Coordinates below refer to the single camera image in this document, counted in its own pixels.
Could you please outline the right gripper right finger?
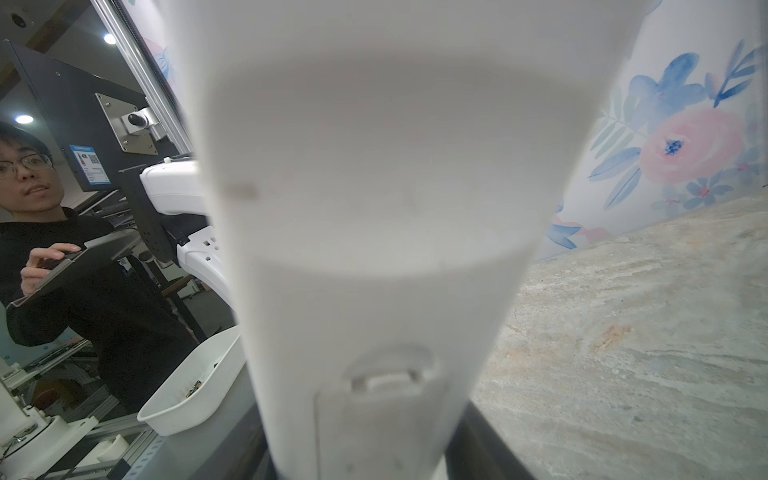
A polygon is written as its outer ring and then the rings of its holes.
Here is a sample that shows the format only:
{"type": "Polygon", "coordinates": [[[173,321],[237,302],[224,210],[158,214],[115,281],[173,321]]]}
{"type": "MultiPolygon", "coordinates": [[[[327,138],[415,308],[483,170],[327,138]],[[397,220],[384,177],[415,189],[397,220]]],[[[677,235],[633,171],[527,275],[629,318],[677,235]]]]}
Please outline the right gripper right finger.
{"type": "Polygon", "coordinates": [[[478,407],[469,402],[445,450],[451,480],[534,480],[478,407]]]}

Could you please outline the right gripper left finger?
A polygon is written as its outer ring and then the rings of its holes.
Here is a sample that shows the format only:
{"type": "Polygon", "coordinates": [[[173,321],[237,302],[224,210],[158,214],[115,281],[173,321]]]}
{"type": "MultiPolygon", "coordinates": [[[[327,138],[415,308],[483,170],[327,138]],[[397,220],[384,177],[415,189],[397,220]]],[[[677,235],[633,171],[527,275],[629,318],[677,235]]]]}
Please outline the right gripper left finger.
{"type": "Polygon", "coordinates": [[[235,480],[276,480],[276,468],[260,418],[252,421],[246,431],[244,452],[231,471],[235,480]]]}

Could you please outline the white remote control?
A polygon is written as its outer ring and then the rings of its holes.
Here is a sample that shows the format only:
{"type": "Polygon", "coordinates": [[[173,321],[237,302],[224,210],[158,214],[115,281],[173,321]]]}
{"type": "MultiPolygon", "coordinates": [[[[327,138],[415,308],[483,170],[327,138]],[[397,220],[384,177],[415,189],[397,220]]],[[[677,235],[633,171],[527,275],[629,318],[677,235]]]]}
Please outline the white remote control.
{"type": "Polygon", "coordinates": [[[643,1],[163,1],[283,479],[428,479],[643,1]]]}

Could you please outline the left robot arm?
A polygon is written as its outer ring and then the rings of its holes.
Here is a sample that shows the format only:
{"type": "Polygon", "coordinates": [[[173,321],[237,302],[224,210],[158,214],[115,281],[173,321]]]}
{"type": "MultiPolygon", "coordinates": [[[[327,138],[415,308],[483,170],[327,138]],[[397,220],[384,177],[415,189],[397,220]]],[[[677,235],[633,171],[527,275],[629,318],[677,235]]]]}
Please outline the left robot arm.
{"type": "Polygon", "coordinates": [[[221,242],[208,218],[198,162],[169,161],[142,167],[138,179],[169,238],[174,263],[232,307],[221,242]]]}

